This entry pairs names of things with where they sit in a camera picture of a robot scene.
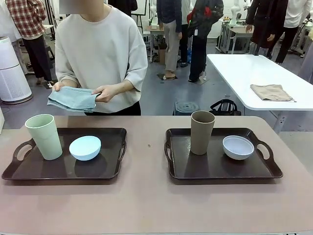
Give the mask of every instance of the person's hand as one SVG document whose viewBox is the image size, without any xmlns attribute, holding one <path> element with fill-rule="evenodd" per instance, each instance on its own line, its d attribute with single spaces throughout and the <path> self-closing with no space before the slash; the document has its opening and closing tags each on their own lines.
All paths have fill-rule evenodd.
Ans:
<svg viewBox="0 0 313 235">
<path fill-rule="evenodd" d="M 271 34 L 271 35 L 268 37 L 268 42 L 273 41 L 274 38 L 275 38 L 275 34 Z"/>
<path fill-rule="evenodd" d="M 246 26 L 246 33 L 249 33 L 249 32 L 252 32 L 252 25 L 251 24 L 248 24 Z"/>
<path fill-rule="evenodd" d="M 96 102 L 105 103 L 108 103 L 115 95 L 117 95 L 117 93 L 118 91 L 116 85 L 101 86 L 92 92 L 92 94 L 100 94 L 97 96 Z"/>
<path fill-rule="evenodd" d="M 64 87 L 65 84 L 63 82 L 57 82 L 56 84 L 53 85 L 52 90 L 58 92 L 60 91 L 61 87 Z"/>
</svg>

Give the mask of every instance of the red plaid shirt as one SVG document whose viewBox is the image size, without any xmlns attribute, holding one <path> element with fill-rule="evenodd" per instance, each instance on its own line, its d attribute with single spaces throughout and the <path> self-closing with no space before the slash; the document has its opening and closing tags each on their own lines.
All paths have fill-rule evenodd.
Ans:
<svg viewBox="0 0 313 235">
<path fill-rule="evenodd" d="M 6 0 L 14 24 L 23 38 L 43 34 L 45 5 L 41 0 Z"/>
</svg>

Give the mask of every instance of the taupe tumbler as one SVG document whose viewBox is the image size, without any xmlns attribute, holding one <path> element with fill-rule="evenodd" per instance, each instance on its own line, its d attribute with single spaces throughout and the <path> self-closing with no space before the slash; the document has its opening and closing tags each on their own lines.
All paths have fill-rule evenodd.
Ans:
<svg viewBox="0 0 313 235">
<path fill-rule="evenodd" d="M 191 147 L 190 151 L 196 155 L 203 155 L 207 151 L 214 127 L 215 116 L 207 111 L 196 111 L 191 115 Z"/>
</svg>

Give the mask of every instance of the blue towel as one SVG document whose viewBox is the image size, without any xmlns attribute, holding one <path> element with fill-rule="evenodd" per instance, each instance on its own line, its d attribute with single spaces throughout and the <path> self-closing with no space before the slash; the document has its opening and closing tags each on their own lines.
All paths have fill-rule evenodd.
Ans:
<svg viewBox="0 0 313 235">
<path fill-rule="evenodd" d="M 60 91 L 53 91 L 48 97 L 48 105 L 54 105 L 72 112 L 92 113 L 99 94 L 92 95 L 92 90 L 61 87 Z"/>
</svg>

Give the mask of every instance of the tray rim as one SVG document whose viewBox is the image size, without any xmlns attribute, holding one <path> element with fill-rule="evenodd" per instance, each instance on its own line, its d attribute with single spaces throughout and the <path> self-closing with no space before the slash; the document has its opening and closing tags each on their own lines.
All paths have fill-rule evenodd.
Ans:
<svg viewBox="0 0 313 235">
<path fill-rule="evenodd" d="M 120 172 L 121 169 L 121 165 L 122 165 L 122 160 L 124 158 L 124 155 L 126 153 L 126 149 L 127 149 L 127 142 L 126 142 L 126 136 L 127 136 L 127 130 L 125 128 L 114 128 L 114 127 L 109 127 L 109 128 L 93 128 L 93 127 L 87 127 L 87 128 L 83 128 L 83 127 L 72 127 L 72 128 L 64 128 L 64 127 L 60 127 L 57 128 L 57 130 L 64 130 L 64 129 L 83 129 L 83 130 L 87 130 L 87 129 L 115 129 L 115 130 L 120 130 L 122 133 L 122 144 L 121 144 L 121 148 L 119 151 L 119 157 L 117 159 L 117 163 L 116 163 L 116 168 L 115 168 L 115 173 L 112 177 L 109 178 L 33 178 L 33 179 L 13 179 L 13 178 L 7 178 L 5 177 L 5 172 L 7 171 L 7 169 L 11 166 L 11 164 L 14 164 L 14 162 L 19 162 L 19 166 L 22 164 L 22 162 L 24 161 L 24 159 L 30 154 L 30 152 L 33 150 L 33 148 L 36 146 L 36 143 L 34 141 L 33 138 L 31 138 L 29 141 L 23 142 L 21 143 L 14 151 L 13 153 L 13 157 L 12 157 L 12 161 L 10 162 L 10 164 L 6 167 L 6 169 L 3 171 L 1 178 L 4 180 L 8 180 L 8 181 L 21 181 L 21 182 L 25 182 L 25 181 L 110 181 L 112 179 L 114 179 Z M 18 160 L 15 155 L 17 156 L 18 152 L 26 145 L 31 145 L 32 148 L 30 150 L 28 150 L 25 155 L 23 160 Z"/>
<path fill-rule="evenodd" d="M 274 155 L 273 155 L 273 151 L 271 149 L 271 147 L 266 143 L 263 142 L 261 140 L 258 139 L 258 137 L 254 134 L 254 132 L 249 129 L 249 128 L 245 128 L 245 127 L 230 127 L 230 128 L 214 128 L 215 130 L 217 129 L 240 129 L 240 130 L 246 130 L 247 132 L 252 133 L 256 140 L 258 141 L 258 143 L 254 146 L 255 147 L 255 151 L 257 153 L 257 155 L 259 156 L 259 158 L 261 159 L 261 161 L 263 162 L 263 164 L 266 165 L 266 167 L 268 168 L 268 165 L 266 164 L 266 160 L 262 157 L 263 154 L 262 152 L 256 148 L 256 146 L 262 144 L 265 147 L 267 147 L 268 151 L 270 152 L 270 155 L 272 154 L 272 157 L 270 156 L 270 158 L 267 161 L 271 161 L 276 165 L 276 167 L 280 170 L 281 174 L 279 176 L 271 176 L 271 177 L 233 177 L 233 178 L 225 178 L 225 177 L 214 177 L 214 178 L 182 178 L 182 177 L 177 177 L 175 175 L 175 168 L 174 168 L 174 160 L 173 160 L 173 150 L 172 150 L 172 142 L 171 142 L 171 132 L 173 130 L 191 130 L 191 128 L 170 128 L 168 130 L 166 130 L 165 132 L 165 136 L 166 136 L 166 140 L 165 140 L 165 144 L 164 144 L 164 151 L 165 151 L 165 156 L 168 162 L 168 169 L 169 169 L 169 174 L 173 179 L 179 180 L 179 181 L 198 181 L 198 180 L 204 180 L 204 181 L 217 181 L 217 180 L 222 180 L 222 181 L 233 181 L 233 180 L 254 180 L 254 181 L 260 181 L 260 180 L 273 180 L 273 179 L 280 179 L 284 176 L 284 173 L 282 172 L 282 170 L 280 169 L 280 167 L 277 165 L 277 163 L 274 160 Z"/>
</svg>

